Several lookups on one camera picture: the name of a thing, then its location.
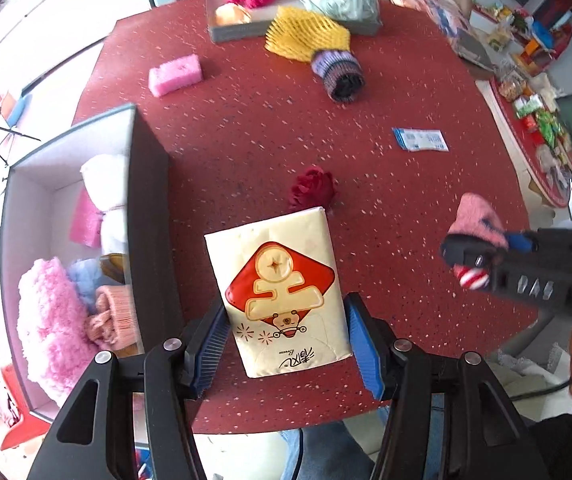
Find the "black stand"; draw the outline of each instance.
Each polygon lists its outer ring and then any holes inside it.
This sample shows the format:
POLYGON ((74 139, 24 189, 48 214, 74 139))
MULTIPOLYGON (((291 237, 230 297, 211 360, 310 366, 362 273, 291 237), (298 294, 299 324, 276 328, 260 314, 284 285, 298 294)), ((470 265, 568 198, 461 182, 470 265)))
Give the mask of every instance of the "black stand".
POLYGON ((440 248, 450 266, 484 267, 485 292, 572 317, 572 229, 525 231, 533 250, 503 250, 477 237, 451 234, 440 248))
MULTIPOLYGON (((38 142, 41 142, 41 139, 37 139, 37 137, 32 137, 26 134, 22 134, 20 132, 17 132, 11 128, 4 128, 3 126, 0 126, 0 130, 2 132, 6 132, 6 136, 3 137, 2 142, 0 142, 0 145, 3 144, 3 142, 8 138, 9 135, 13 135, 13 136, 19 136, 19 137, 26 137, 27 139, 32 139, 32 140, 37 140, 38 142)), ((3 163, 6 165, 6 167, 9 166, 8 164, 8 160, 6 160, 5 158, 3 158, 2 154, 0 153, 0 159, 3 161, 3 163)))
MULTIPOLYGON (((358 294, 348 294, 344 306, 364 385, 394 406, 371 480, 423 478, 432 393, 445 397, 440 480, 550 480, 522 418, 478 353, 427 354, 372 318, 358 294)), ((210 386, 228 328, 220 300, 180 338, 145 355, 97 354, 54 420, 28 480, 136 480, 132 392, 146 393, 153 478, 206 480, 185 403, 210 386), (200 359, 213 335, 217 350, 200 359)))

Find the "snack package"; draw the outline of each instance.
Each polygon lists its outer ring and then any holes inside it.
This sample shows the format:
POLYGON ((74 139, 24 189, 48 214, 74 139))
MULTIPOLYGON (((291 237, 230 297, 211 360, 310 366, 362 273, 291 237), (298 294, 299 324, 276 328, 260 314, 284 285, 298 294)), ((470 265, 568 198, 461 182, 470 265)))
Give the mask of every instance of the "snack package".
POLYGON ((501 20, 488 35, 489 46, 501 52, 512 40, 511 20, 501 20))
POLYGON ((323 208, 205 238, 248 377, 296 372, 352 354, 323 208))

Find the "red and white striped object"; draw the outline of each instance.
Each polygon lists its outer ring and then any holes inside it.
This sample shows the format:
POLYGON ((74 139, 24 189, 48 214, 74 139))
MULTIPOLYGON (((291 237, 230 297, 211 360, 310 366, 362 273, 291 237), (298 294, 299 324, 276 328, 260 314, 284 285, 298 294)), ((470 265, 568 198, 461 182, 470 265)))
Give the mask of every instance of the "red and white striped object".
POLYGON ((460 280, 460 285, 470 290, 484 288, 490 281, 490 276, 486 269, 455 266, 454 272, 457 279, 460 280))

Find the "blue gripper pad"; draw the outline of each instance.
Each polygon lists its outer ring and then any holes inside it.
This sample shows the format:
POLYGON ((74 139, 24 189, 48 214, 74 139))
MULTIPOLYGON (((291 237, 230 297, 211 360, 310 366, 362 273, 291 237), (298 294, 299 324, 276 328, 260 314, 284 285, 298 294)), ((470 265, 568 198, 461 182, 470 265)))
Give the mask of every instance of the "blue gripper pad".
POLYGON ((520 253, 531 253, 533 249, 532 240, 522 233, 506 233, 508 247, 520 253))
MULTIPOLYGON (((387 400, 392 395, 390 387, 386 384, 391 364, 391 352, 386 339, 390 338, 382 333, 382 327, 378 323, 381 320, 370 316, 357 292, 346 295, 343 306, 352 353, 357 360, 364 387, 370 390, 375 400, 387 400)), ((385 325, 392 336, 391 340, 394 341, 392 330, 387 323, 385 325)))
POLYGON ((215 378, 230 330, 230 322, 223 304, 216 312, 209 314, 211 316, 207 314, 197 329, 203 336, 203 343, 195 353, 194 377, 191 382, 191 390, 197 397, 203 395, 215 378))

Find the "yellow foam net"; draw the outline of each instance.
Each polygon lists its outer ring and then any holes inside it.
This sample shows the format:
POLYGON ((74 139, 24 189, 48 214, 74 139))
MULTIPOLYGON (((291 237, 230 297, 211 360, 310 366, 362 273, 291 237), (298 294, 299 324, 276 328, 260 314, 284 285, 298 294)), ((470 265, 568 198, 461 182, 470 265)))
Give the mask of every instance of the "yellow foam net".
POLYGON ((266 50, 310 62, 318 50, 350 50, 351 33, 329 18, 296 7, 278 7, 266 32, 266 50))

